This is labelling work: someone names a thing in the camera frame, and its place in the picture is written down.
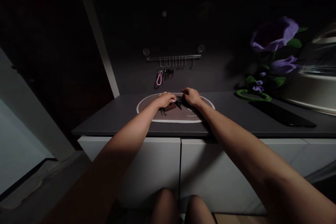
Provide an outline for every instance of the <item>wooden floor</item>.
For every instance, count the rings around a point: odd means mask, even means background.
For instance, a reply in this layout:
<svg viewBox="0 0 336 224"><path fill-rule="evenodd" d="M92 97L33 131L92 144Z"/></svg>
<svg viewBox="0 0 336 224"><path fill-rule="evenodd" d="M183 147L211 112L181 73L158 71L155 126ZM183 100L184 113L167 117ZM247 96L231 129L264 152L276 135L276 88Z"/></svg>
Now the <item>wooden floor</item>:
<svg viewBox="0 0 336 224"><path fill-rule="evenodd" d="M263 216L225 215L215 213L217 224L271 224L269 218Z"/></svg>

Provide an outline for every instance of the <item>key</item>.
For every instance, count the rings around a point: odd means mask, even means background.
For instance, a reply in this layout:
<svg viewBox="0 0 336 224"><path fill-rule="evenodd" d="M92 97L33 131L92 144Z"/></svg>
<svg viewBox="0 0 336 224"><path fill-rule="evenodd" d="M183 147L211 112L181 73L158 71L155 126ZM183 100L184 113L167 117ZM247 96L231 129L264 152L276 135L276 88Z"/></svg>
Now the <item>key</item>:
<svg viewBox="0 0 336 224"><path fill-rule="evenodd" d="M175 102L175 104L176 104L176 106L177 106L180 110L182 110L180 100L177 100L177 101Z"/></svg>

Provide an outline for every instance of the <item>green leaf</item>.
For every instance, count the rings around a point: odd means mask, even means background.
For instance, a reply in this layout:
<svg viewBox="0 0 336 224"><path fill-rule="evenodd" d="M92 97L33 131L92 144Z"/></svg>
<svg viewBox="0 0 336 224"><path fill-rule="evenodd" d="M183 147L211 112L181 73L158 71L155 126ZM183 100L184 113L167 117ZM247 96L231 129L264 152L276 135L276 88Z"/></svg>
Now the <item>green leaf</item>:
<svg viewBox="0 0 336 224"><path fill-rule="evenodd" d="M254 79L251 75L246 78L246 83L253 83L253 82L257 82L257 80Z"/></svg>
<svg viewBox="0 0 336 224"><path fill-rule="evenodd" d="M299 33L299 32L303 32L303 31L306 31L306 30L308 30L308 27L300 27L300 28L298 29L297 33Z"/></svg>
<svg viewBox="0 0 336 224"><path fill-rule="evenodd" d="M261 66L262 66L263 68L266 68L267 70L270 69L270 67L269 67L268 65L262 64Z"/></svg>
<svg viewBox="0 0 336 224"><path fill-rule="evenodd" d="M275 81L276 86L277 86L277 88L278 88L278 87L280 87L282 84L285 83L285 81L286 81L286 77L275 77L273 80Z"/></svg>
<svg viewBox="0 0 336 224"><path fill-rule="evenodd" d="M296 38L292 38L291 40L288 41L287 46L300 48L302 46L302 44L301 44L300 40L298 40Z"/></svg>

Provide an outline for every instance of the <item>hand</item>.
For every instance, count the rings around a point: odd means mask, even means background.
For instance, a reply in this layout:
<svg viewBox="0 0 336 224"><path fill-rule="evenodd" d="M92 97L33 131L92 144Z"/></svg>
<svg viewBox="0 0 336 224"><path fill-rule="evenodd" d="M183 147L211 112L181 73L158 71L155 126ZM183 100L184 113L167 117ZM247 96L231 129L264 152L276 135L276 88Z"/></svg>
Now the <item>hand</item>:
<svg viewBox="0 0 336 224"><path fill-rule="evenodd" d="M170 103L176 102L176 96L169 92L163 92L152 102L155 103L158 108L163 108L167 107Z"/></svg>
<svg viewBox="0 0 336 224"><path fill-rule="evenodd" d="M192 89L190 87L186 87L185 89L182 90L182 92L183 97L185 97L186 101L191 106L198 107L204 103L197 90Z"/></svg>

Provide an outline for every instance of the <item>knee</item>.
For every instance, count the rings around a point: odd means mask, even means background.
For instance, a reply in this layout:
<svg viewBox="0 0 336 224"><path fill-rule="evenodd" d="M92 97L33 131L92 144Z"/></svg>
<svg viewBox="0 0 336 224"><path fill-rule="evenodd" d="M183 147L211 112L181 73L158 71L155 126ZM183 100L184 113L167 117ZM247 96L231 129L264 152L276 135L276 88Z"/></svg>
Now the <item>knee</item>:
<svg viewBox="0 0 336 224"><path fill-rule="evenodd" d="M171 197L174 198L175 197L172 190L168 188L161 189L159 196L164 197L164 198L171 198Z"/></svg>
<svg viewBox="0 0 336 224"><path fill-rule="evenodd" d="M201 204L203 204L203 200L200 196L197 196L197 195L191 196L190 200L188 202L188 206L190 206L192 208L197 208Z"/></svg>

